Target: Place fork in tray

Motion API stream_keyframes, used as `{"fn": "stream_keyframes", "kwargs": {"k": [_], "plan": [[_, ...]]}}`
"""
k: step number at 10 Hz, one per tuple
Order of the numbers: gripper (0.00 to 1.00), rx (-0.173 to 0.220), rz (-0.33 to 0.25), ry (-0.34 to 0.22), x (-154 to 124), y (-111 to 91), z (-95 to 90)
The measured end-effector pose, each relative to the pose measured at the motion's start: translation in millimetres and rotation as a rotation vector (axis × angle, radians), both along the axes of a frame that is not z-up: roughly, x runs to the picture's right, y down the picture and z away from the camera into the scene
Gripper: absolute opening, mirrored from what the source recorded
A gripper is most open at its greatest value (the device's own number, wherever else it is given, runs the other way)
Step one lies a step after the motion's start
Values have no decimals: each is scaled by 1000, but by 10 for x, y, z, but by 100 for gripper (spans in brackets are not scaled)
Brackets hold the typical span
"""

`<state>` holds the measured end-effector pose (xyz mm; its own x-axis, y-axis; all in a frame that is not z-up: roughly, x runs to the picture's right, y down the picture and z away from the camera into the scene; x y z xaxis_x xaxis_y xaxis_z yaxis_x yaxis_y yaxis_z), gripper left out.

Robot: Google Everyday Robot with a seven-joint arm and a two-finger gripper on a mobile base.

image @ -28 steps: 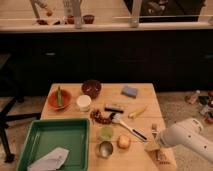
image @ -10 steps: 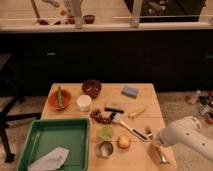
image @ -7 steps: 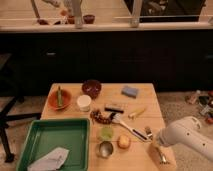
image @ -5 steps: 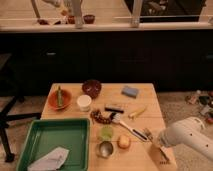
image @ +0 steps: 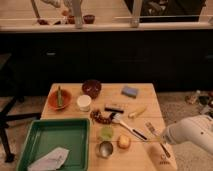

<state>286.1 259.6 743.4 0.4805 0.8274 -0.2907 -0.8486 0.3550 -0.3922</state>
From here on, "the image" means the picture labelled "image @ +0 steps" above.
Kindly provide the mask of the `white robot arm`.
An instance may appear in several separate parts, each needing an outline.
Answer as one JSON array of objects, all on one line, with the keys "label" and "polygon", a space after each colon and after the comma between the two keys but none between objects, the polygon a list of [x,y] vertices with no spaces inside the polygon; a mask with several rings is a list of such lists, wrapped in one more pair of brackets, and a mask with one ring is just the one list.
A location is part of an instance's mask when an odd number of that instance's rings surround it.
[{"label": "white robot arm", "polygon": [[146,127],[159,143],[177,145],[192,142],[213,155],[213,117],[209,115],[181,119],[167,126],[161,133],[150,122],[146,123]]}]

